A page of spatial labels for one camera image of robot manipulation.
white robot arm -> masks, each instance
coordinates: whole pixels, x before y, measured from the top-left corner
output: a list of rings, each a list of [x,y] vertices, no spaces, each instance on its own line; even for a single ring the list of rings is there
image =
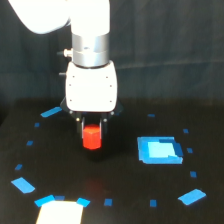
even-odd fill
[[[34,33],[46,34],[71,25],[72,49],[65,49],[64,56],[72,60],[65,73],[66,96],[61,108],[77,121],[83,146],[91,150],[100,148],[101,139],[107,133],[108,120],[123,110],[117,100],[114,63],[109,60],[109,0],[9,2],[23,24]],[[98,126],[101,134],[92,135],[92,130],[83,134],[84,112],[101,114]]]

light blue pad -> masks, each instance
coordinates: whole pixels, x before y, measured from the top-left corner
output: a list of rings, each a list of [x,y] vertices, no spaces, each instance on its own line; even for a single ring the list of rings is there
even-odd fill
[[[170,144],[175,143],[174,137],[140,137],[138,138],[139,160],[143,161],[146,164],[182,164],[183,159],[176,156],[175,149],[174,149],[175,154],[173,153],[173,151],[172,153],[168,153],[168,154],[171,154],[171,156],[167,155],[166,153],[165,155],[166,158],[161,158],[161,157],[151,158],[152,155],[149,152],[148,145],[153,146],[155,143],[159,144],[159,142],[161,141],[164,141],[164,142],[167,141]]]
[[[191,177],[197,178],[197,173],[195,171],[190,172]]]
[[[178,199],[181,200],[185,205],[190,205],[198,200],[200,200],[201,198],[204,198],[206,196],[206,194],[198,189],[195,189],[181,197],[179,197]]]
[[[150,207],[156,207],[156,206],[157,206],[156,200],[150,200]]]
[[[35,204],[38,206],[38,207],[41,207],[43,204],[46,204],[50,201],[55,201],[54,199],[54,196],[53,195],[49,195],[47,197],[44,197],[44,198],[41,198],[37,201],[35,201]]]
[[[26,145],[27,145],[27,146],[31,146],[31,145],[33,145],[33,141],[28,141],[28,142],[26,143]]]
[[[193,149],[192,148],[187,148],[188,153],[193,153]]]
[[[176,156],[172,143],[149,142],[148,143],[150,158],[167,158]]]
[[[35,128],[39,128],[40,127],[40,123],[35,123],[34,127]]]
[[[46,112],[42,113],[41,116],[42,117],[49,117],[49,116],[51,116],[53,114],[56,114],[56,113],[58,113],[60,111],[62,111],[61,107],[55,107],[55,108],[53,108],[53,109],[51,109],[49,111],[46,111]]]
[[[65,200],[65,196],[54,196],[54,199],[56,201],[64,201]]]
[[[22,168],[22,164],[18,164],[17,166],[16,166],[16,168],[15,168],[15,170],[20,170],[21,168]]]
[[[24,194],[30,193],[35,190],[35,188],[30,183],[28,183],[25,179],[23,179],[22,177],[11,181],[11,183],[13,185],[15,185]]]
[[[77,200],[77,204],[82,205],[83,207],[87,207],[87,205],[89,205],[90,201],[83,199],[83,198],[79,198]]]
[[[172,143],[173,144],[173,147],[174,147],[174,151],[175,151],[175,154],[177,156],[183,156],[183,151],[182,151],[182,148],[181,148],[181,145],[179,143],[176,143],[175,140],[164,140],[164,139],[160,139],[159,140],[160,143]]]
[[[105,199],[104,206],[112,206],[112,199]]]

blue square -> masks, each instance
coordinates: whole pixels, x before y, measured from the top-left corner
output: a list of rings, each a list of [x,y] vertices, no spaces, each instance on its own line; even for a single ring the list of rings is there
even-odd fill
[[[148,114],[148,117],[155,117],[155,114]]]
[[[192,148],[187,148],[187,152],[188,153],[193,153],[193,149]]]
[[[156,206],[157,206],[156,200],[150,200],[150,207],[156,207]]]
[[[197,173],[195,171],[190,172],[191,177],[197,178]]]
[[[56,201],[64,201],[65,200],[65,196],[54,196],[54,199]]]
[[[34,127],[35,128],[39,128],[40,127],[40,123],[35,123]]]
[[[184,131],[184,134],[189,134],[188,129],[183,129],[183,131]]]
[[[15,170],[20,170],[21,168],[22,168],[22,164],[18,164],[17,166],[16,166],[16,168],[15,168]]]
[[[87,207],[87,205],[89,205],[90,201],[83,199],[83,198],[79,198],[77,200],[77,204],[82,205],[83,207]]]
[[[31,145],[33,145],[33,141],[28,141],[26,145],[27,145],[27,146],[31,146]]]
[[[112,206],[112,199],[105,199],[104,206]]]

dark background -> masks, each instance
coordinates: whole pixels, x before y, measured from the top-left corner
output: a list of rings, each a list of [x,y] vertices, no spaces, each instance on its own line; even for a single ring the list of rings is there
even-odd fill
[[[110,59],[124,111],[108,122],[105,157],[96,162],[80,147],[72,117],[40,116],[64,98],[58,73],[68,61],[56,53],[71,48],[70,27],[34,34],[0,0],[0,123],[8,115],[0,128],[0,223],[35,223],[34,201],[53,194],[91,200],[83,224],[223,224],[224,2],[111,0],[110,6]],[[175,136],[183,164],[139,162],[140,136]],[[21,176],[36,188],[32,194],[11,184]],[[205,200],[187,207],[177,200],[195,188]],[[113,199],[111,208],[105,198]]]
[[[224,99],[222,0],[111,0],[110,59],[121,99],[151,102]],[[70,26],[38,35],[0,1],[0,122],[16,99],[65,95]]]

blue tape marker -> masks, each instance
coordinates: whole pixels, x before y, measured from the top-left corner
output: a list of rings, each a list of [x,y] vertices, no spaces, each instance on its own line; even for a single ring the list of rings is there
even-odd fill
[[[79,198],[76,202],[79,205],[82,205],[83,207],[87,207],[90,203],[90,201],[83,199],[83,198]]]
[[[188,129],[183,129],[184,134],[189,134]]]
[[[174,139],[159,139],[160,143],[176,143]]]
[[[184,156],[183,151],[181,149],[181,145],[179,143],[173,143],[174,151],[177,156]]]
[[[204,198],[206,194],[198,189],[195,189],[181,197],[178,198],[178,200],[182,201],[185,205],[190,205],[201,198]]]
[[[40,127],[40,123],[35,123],[34,127],[35,128],[39,128]]]
[[[15,170],[20,170],[21,168],[22,168],[22,164],[18,164],[17,166],[16,166],[16,168],[15,168]]]
[[[55,107],[55,108],[53,108],[53,109],[51,109],[49,111],[46,111],[46,112],[42,113],[41,116],[42,117],[49,117],[49,116],[51,116],[53,114],[56,114],[56,113],[58,113],[60,111],[62,111],[61,107]]]
[[[148,117],[155,117],[155,114],[148,114]]]
[[[141,141],[159,142],[160,140],[174,140],[174,137],[141,137]]]
[[[188,153],[193,153],[193,149],[192,148],[187,148],[187,152]]]
[[[112,206],[113,200],[112,199],[105,199],[104,206]]]
[[[33,141],[28,141],[28,142],[26,143],[26,145],[27,145],[27,146],[31,146],[31,145],[33,145]]]
[[[13,185],[15,185],[24,194],[30,193],[35,190],[35,188],[30,183],[28,183],[25,179],[23,179],[22,177],[11,181],[11,183]]]
[[[156,206],[157,206],[156,200],[150,200],[150,207],[156,207]]]
[[[190,172],[191,177],[197,178],[197,173],[195,171]]]
[[[54,199],[56,201],[64,201],[65,200],[65,196],[54,196]]]
[[[41,207],[43,204],[46,204],[50,201],[55,201],[54,196],[53,195],[49,195],[47,197],[41,198],[39,200],[36,200],[34,203],[38,206]]]

